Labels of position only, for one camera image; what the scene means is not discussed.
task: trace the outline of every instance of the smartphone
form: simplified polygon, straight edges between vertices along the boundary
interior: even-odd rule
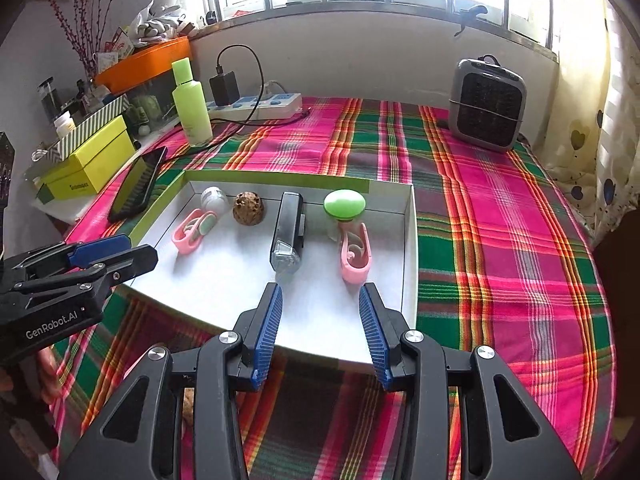
[[[166,148],[162,147],[143,153],[133,161],[111,205],[110,224],[132,218],[146,209],[165,156]]]

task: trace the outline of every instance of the window frame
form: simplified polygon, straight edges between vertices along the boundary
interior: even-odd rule
[[[220,0],[207,0],[209,9],[216,11],[216,16],[223,15],[223,9]],[[301,4],[293,4],[290,6],[273,8],[271,0],[265,0],[264,10],[258,10],[244,16],[235,18],[225,18],[213,25],[201,29],[197,33],[197,37],[206,36],[216,30],[231,28],[247,23],[261,22],[273,18],[282,18],[285,16],[299,16],[304,14],[314,14],[316,12],[349,12],[349,11],[367,11],[367,12],[388,12],[392,14],[406,14],[410,16],[421,16],[425,18],[433,18],[450,23],[461,23],[461,15],[454,10],[454,0],[445,0],[446,5],[441,7],[428,7],[419,4],[396,3],[392,0],[384,1],[358,1],[358,0],[320,0],[319,2],[304,2]],[[554,2],[549,0],[549,26],[545,44],[538,43],[527,36],[524,36],[510,29],[510,23],[514,16],[509,10],[509,0],[504,0],[503,19],[500,25],[489,22],[488,20],[478,17],[466,26],[482,30],[494,36],[498,36],[505,40],[513,41],[530,50],[533,50],[543,56],[558,62],[558,54],[552,50],[552,42],[554,40]]]

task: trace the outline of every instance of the metal screw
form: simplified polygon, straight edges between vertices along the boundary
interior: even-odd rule
[[[222,334],[220,334],[220,337],[218,339],[220,339],[221,343],[230,345],[231,343],[235,343],[236,341],[238,341],[238,334],[231,331],[223,332]]]
[[[164,358],[165,355],[166,355],[166,350],[161,346],[153,347],[146,354],[146,356],[152,361],[159,361],[160,359]]]
[[[495,356],[495,350],[487,345],[479,346],[477,352],[482,359],[493,359]]]
[[[419,330],[407,330],[404,333],[404,338],[410,343],[419,343],[424,339],[424,334]]]

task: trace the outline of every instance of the power strip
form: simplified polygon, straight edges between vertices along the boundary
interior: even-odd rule
[[[207,103],[210,119],[225,121],[245,121],[255,106],[258,96],[242,97],[233,104],[216,106],[214,102]],[[263,99],[252,115],[252,121],[270,121],[272,119],[290,119],[302,111],[302,95],[277,94]]]

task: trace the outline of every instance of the gray space heater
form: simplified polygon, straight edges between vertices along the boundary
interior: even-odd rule
[[[527,89],[516,73],[481,59],[463,59],[453,78],[449,129],[457,137],[506,152],[518,137]]]

